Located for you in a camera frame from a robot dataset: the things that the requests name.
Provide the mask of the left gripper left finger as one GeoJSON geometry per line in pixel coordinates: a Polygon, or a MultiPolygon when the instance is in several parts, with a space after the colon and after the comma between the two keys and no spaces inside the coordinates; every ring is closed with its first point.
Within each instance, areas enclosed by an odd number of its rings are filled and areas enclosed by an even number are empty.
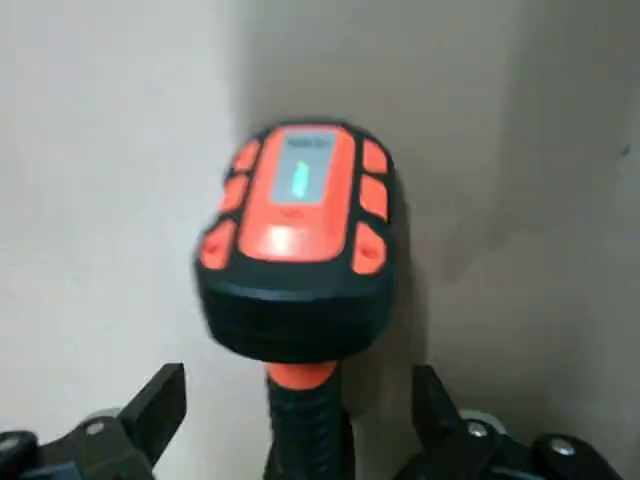
{"type": "Polygon", "coordinates": [[[28,430],[1,433],[3,479],[152,479],[187,412],[182,363],[167,363],[114,416],[97,415],[42,444],[28,430]]]}

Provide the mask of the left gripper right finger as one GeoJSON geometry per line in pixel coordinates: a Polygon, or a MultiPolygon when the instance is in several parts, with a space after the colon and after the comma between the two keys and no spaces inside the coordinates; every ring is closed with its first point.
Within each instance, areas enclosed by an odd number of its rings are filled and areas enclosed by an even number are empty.
{"type": "Polygon", "coordinates": [[[486,420],[463,418],[430,365],[412,369],[411,412],[421,449],[397,473],[399,479],[622,479],[578,437],[544,433],[527,446],[486,420]]]}

